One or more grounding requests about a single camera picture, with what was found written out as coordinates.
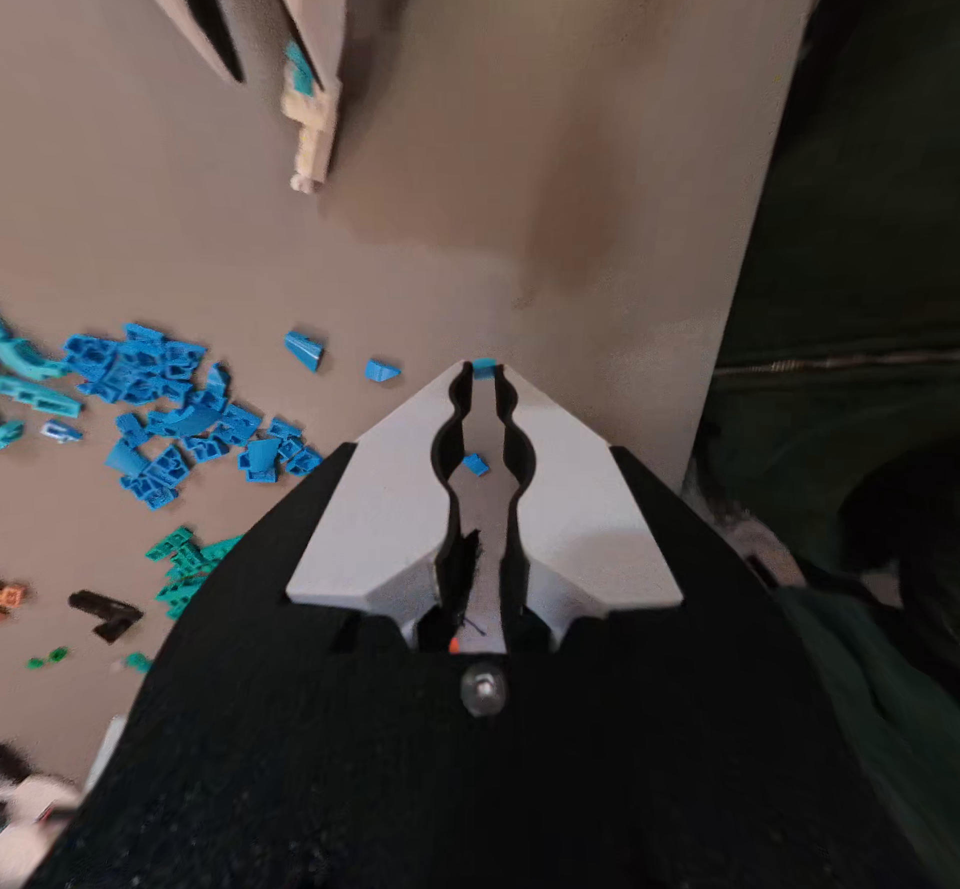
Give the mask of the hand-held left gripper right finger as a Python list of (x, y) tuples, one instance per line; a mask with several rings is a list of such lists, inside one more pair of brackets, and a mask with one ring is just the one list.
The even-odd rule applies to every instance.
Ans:
[(580, 619), (681, 606), (614, 447), (504, 365), (495, 409), (517, 482), (499, 568), (506, 649), (554, 650)]

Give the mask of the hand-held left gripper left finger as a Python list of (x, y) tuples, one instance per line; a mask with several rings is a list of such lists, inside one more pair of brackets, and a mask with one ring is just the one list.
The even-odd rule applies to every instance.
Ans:
[(287, 584), (291, 602), (390, 619), (407, 643), (452, 635), (476, 560), (450, 485), (473, 389), (474, 365), (455, 364), (358, 439)]

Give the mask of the white lego assembly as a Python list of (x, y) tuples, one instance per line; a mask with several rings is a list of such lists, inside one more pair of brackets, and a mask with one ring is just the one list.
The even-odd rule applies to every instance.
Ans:
[(319, 78), (300, 45), (294, 39), (287, 42), (280, 108), (298, 126), (290, 180), (294, 191), (308, 195), (327, 179), (341, 90), (340, 79)]

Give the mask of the pile of teal green lego pieces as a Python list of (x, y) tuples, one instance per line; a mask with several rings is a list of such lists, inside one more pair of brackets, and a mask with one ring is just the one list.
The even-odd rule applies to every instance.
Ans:
[(186, 608), (244, 535), (233, 535), (207, 544), (195, 531), (181, 525), (155, 542), (144, 554), (156, 583), (140, 621), (152, 617), (170, 624), (181, 620)]

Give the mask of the pile of blue lego pieces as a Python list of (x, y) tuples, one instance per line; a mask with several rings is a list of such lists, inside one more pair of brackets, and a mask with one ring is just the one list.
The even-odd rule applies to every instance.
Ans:
[(129, 322), (121, 339), (74, 334), (62, 350), (63, 363), (80, 378), (79, 392), (126, 407), (115, 416), (118, 439), (105, 464), (150, 511), (177, 500), (196, 467), (233, 452), (238, 471), (254, 485), (304, 477), (323, 463), (301, 428), (279, 416), (265, 420), (230, 398), (223, 362), (211, 363), (198, 383), (207, 358), (202, 345)]

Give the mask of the black lego piece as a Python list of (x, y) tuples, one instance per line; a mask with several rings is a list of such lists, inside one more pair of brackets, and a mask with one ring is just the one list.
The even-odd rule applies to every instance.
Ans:
[(86, 589), (71, 593), (67, 604), (72, 609), (99, 619), (99, 624), (94, 626), (92, 632), (110, 645), (144, 617), (143, 610), (134, 605)]

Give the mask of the pile of turquoise lego pieces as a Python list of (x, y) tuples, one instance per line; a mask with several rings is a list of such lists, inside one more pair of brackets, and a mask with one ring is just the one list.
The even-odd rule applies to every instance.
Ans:
[(65, 360), (43, 355), (29, 340), (13, 334), (1, 320), (1, 396), (39, 413), (47, 413), (41, 435), (59, 445), (78, 443), (84, 434), (70, 424), (78, 420), (83, 404), (50, 384), (71, 375)]

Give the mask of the black and white object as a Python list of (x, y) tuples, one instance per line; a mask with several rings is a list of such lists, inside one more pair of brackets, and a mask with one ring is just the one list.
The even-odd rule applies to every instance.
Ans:
[(69, 826), (84, 794), (59, 775), (36, 771), (12, 745), (1, 744), (1, 831), (52, 845)]

